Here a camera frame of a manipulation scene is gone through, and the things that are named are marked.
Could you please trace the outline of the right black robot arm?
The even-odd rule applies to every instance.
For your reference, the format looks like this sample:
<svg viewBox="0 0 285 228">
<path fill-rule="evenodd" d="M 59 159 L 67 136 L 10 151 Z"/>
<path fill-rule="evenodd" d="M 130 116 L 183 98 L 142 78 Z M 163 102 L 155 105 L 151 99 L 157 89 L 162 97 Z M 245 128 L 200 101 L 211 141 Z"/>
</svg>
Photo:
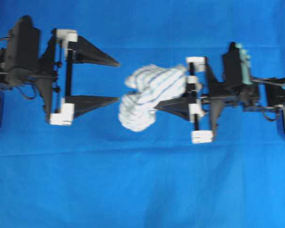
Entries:
<svg viewBox="0 0 285 228">
<path fill-rule="evenodd" d="M 242 105 L 245 112 L 283 115 L 285 131 L 285 78 L 258 79 L 239 57 L 223 56 L 225 81 L 214 76 L 205 57 L 188 58 L 190 75 L 179 98 L 164 100 L 157 110 L 194 123 L 193 143 L 210 143 L 217 130 L 217 119 L 226 106 Z"/>
</svg>

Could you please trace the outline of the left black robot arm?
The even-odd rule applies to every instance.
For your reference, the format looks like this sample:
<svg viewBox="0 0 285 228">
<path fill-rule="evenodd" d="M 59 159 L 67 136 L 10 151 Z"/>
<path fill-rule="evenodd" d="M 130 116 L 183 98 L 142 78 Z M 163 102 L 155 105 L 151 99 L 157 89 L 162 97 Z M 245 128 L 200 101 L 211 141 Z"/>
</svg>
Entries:
<svg viewBox="0 0 285 228">
<path fill-rule="evenodd" d="M 60 126 L 70 126 L 75 118 L 117 102 L 116 97 L 72 95 L 71 83 L 74 64 L 117 67 L 119 62 L 75 30 L 52 30 L 42 55 L 39 38 L 40 31 L 34 27 L 10 31 L 7 47 L 0 49 L 0 91 L 29 85 L 43 99 L 46 122 Z M 0 96 L 0 121 L 2 102 Z"/>
</svg>

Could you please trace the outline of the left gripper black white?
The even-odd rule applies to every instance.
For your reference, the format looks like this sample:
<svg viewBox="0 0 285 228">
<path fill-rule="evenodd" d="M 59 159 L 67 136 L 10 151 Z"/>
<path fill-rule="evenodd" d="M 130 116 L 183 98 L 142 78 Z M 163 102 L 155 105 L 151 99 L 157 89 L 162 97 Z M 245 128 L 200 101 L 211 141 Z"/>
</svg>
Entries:
<svg viewBox="0 0 285 228">
<path fill-rule="evenodd" d="M 105 107 L 119 101 L 118 97 L 75 95 L 66 96 L 59 99 L 61 107 L 57 113 L 52 112 L 53 92 L 59 93 L 59 89 L 53 87 L 57 81 L 57 70 L 60 61 L 56 62 L 56 45 L 60 45 L 60 50 L 65 53 L 65 57 L 70 57 L 74 64 L 96 64 L 110 67 L 118 67 L 120 63 L 113 57 L 103 52 L 90 43 L 83 36 L 77 36 L 76 30 L 54 29 L 52 37 L 47 43 L 47 48 L 39 59 L 40 74 L 39 94 L 43 99 L 43 110 L 46 122 L 50 125 L 71 125 L 74 118 L 93 111 L 97 108 Z"/>
</svg>

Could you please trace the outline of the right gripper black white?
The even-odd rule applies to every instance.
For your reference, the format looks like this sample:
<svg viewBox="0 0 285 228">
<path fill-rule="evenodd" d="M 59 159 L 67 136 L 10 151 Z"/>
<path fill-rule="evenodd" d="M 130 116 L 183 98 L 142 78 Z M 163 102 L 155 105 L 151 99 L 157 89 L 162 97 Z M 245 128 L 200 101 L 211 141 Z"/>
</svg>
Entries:
<svg viewBox="0 0 285 228">
<path fill-rule="evenodd" d="M 187 76 L 186 91 L 188 96 L 182 96 L 159 102 L 155 109 L 179 116 L 186 121 L 193 123 L 194 129 L 191 132 L 193 144 L 211 143 L 214 141 L 218 123 L 217 120 L 224 108 L 224 103 L 218 98 L 210 97 L 210 94 L 203 95 L 202 84 L 196 73 L 208 73 L 210 68 L 205 57 L 187 57 L 189 75 Z M 210 130 L 202 130 L 199 121 L 209 116 Z"/>
</svg>

